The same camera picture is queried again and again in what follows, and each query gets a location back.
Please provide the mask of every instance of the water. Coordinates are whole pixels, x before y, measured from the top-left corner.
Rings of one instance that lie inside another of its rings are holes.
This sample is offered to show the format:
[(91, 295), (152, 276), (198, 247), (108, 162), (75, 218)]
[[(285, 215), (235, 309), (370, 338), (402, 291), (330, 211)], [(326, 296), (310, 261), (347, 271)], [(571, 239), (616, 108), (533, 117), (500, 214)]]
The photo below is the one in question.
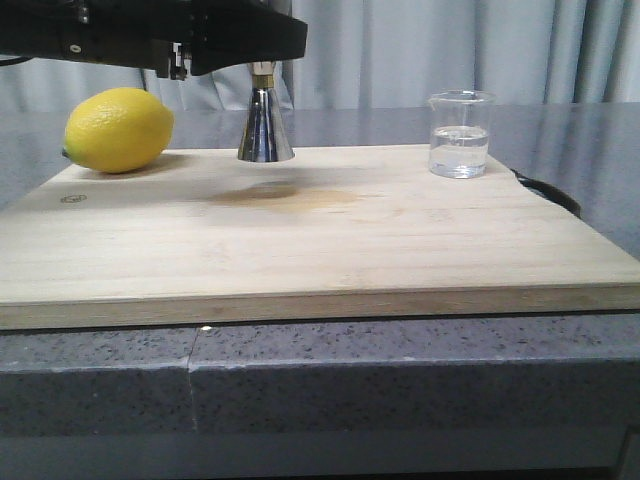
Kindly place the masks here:
[(480, 127), (436, 128), (431, 136), (429, 170), (451, 178), (471, 178), (484, 173), (489, 134)]

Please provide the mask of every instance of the stainless steel cone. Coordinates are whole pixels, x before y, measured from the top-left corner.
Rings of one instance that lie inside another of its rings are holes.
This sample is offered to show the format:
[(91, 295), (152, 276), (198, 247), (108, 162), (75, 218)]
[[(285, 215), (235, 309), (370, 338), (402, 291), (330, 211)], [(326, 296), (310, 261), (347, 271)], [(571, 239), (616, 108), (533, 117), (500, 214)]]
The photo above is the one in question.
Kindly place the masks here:
[(238, 149), (238, 158), (259, 163), (289, 160), (294, 157), (294, 153), (284, 131), (280, 103), (273, 88), (273, 70), (262, 74), (253, 64), (251, 68), (251, 104)]

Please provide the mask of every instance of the lemon peel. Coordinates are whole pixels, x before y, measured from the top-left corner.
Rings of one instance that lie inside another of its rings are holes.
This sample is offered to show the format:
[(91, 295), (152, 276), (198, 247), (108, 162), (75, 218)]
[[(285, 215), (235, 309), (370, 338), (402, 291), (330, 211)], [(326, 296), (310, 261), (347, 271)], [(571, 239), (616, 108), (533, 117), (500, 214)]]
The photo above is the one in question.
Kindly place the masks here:
[(80, 103), (70, 114), (64, 155), (106, 173), (124, 173), (151, 163), (171, 141), (171, 110), (149, 92), (120, 87)]

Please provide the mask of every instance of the gray countertop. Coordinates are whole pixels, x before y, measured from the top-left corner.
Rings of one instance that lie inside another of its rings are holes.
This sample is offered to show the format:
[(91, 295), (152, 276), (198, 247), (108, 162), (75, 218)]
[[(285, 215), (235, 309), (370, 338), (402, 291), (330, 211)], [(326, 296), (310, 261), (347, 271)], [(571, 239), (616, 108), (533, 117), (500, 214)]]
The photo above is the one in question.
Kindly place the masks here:
[[(429, 125), (427, 109), (284, 117), (294, 147), (426, 143)], [(171, 147), (235, 148), (244, 119), (179, 113)], [(0, 207), (68, 165), (65, 123), (0, 117)], [(501, 106), (490, 153), (640, 258), (638, 124), (640, 104)], [(639, 378), (639, 312), (3, 332), (0, 478), (612, 466)]]

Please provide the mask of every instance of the gray curtain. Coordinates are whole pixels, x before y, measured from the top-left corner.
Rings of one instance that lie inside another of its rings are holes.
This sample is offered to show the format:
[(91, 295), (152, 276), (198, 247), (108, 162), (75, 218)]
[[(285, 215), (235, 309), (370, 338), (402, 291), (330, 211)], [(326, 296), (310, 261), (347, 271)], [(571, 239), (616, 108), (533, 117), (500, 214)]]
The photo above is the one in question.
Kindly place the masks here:
[[(277, 76), (284, 108), (423, 106), (475, 88), (500, 103), (640, 101), (640, 0), (277, 0), (309, 24), (307, 55)], [(245, 66), (185, 82), (33, 60), (0, 68), (0, 112), (68, 111), (107, 88), (174, 110), (244, 109)]]

